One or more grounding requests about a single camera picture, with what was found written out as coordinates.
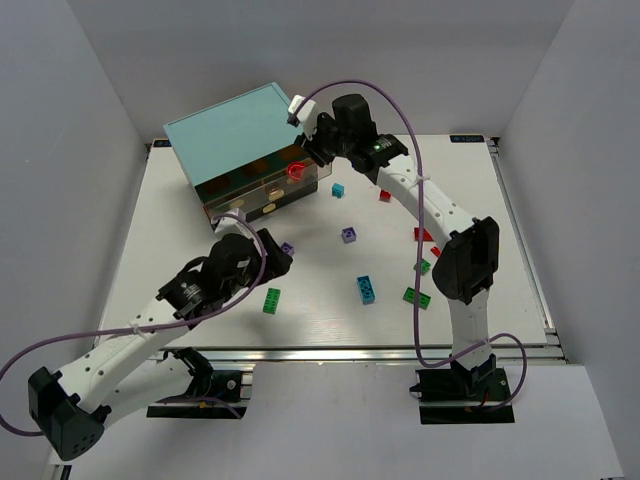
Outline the transparent top drawer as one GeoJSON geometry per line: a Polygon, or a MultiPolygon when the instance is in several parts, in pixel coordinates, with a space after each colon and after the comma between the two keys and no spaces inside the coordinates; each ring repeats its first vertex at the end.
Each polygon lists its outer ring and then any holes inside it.
{"type": "Polygon", "coordinates": [[[209,213],[224,213],[234,208],[248,213],[260,211],[304,187],[314,186],[331,173],[331,164],[320,168],[300,147],[290,145],[207,180],[196,186],[195,191],[209,213]],[[302,162],[306,166],[303,179],[297,183],[286,173],[292,162],[302,162]]]}

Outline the red arch lego piece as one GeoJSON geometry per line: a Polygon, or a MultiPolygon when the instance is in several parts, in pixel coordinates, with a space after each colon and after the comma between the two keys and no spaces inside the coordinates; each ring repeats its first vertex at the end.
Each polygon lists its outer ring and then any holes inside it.
{"type": "Polygon", "coordinates": [[[294,182],[300,182],[304,177],[306,166],[302,162],[292,162],[287,166],[286,173],[289,179],[294,182]]]}

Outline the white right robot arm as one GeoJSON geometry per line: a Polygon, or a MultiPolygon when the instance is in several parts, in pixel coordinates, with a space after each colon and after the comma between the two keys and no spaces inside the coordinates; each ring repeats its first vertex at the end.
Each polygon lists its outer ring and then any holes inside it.
{"type": "Polygon", "coordinates": [[[459,207],[419,172],[418,160],[397,137],[378,132],[362,95],[341,96],[332,108],[331,114],[321,113],[314,101],[295,96],[288,121],[302,128],[296,143],[319,166],[347,159],[430,234],[440,251],[432,279],[448,301],[452,324],[452,376],[471,395],[496,368],[487,341],[487,304],[498,268],[499,226],[491,217],[478,219],[459,207]]]}

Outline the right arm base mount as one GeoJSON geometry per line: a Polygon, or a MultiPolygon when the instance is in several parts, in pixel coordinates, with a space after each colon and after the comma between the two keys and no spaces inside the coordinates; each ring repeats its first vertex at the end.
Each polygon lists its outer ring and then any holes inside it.
{"type": "Polygon", "coordinates": [[[466,370],[459,361],[448,368],[416,371],[409,393],[418,400],[422,425],[513,424],[511,390],[496,356],[466,370]]]}

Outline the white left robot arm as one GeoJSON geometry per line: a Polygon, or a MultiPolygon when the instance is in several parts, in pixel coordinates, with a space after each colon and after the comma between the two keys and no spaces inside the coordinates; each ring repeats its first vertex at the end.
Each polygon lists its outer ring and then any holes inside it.
{"type": "Polygon", "coordinates": [[[226,380],[193,347],[151,356],[224,309],[239,292],[288,273],[292,257],[267,229],[227,233],[163,285],[130,323],[56,371],[28,379],[29,413],[57,456],[71,461],[129,414],[163,400],[229,399],[226,380]]]}

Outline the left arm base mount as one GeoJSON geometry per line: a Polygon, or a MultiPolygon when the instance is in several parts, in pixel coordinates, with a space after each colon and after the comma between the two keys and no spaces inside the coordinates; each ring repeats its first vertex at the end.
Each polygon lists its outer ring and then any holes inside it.
{"type": "Polygon", "coordinates": [[[194,348],[165,351],[162,361],[180,360],[191,377],[187,390],[150,405],[152,419],[241,420],[250,398],[248,372],[214,367],[194,348]]]}

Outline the red sloped lego brick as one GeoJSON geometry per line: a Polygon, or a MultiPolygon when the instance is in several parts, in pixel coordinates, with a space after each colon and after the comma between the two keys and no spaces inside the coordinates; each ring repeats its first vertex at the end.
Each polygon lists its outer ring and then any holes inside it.
{"type": "Polygon", "coordinates": [[[422,240],[424,242],[433,242],[433,238],[430,233],[426,229],[420,229],[419,227],[414,228],[414,240],[419,241],[422,240]]]}

